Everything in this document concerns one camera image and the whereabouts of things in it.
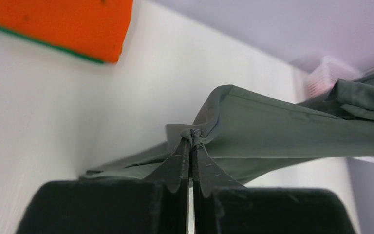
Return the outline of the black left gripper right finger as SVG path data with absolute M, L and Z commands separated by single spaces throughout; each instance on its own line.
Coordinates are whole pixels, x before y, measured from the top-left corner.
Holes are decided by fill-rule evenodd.
M 198 234 L 353 234 L 339 198 L 326 189 L 247 188 L 210 158 L 192 151 Z

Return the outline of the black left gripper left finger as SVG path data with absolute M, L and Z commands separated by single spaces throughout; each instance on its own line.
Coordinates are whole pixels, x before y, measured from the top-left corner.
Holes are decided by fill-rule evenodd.
M 190 143 L 141 180 L 51 181 L 33 196 L 18 234 L 186 234 Z

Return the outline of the dark grey t shirt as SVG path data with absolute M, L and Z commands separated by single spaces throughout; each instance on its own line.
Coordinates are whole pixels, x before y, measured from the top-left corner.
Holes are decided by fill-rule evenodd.
M 338 80 L 298 104 L 223 85 L 215 88 L 191 125 L 168 124 L 167 140 L 138 154 L 89 169 L 83 179 L 143 179 L 182 139 L 204 146 L 240 183 L 270 171 L 326 157 L 374 156 L 374 74 Z

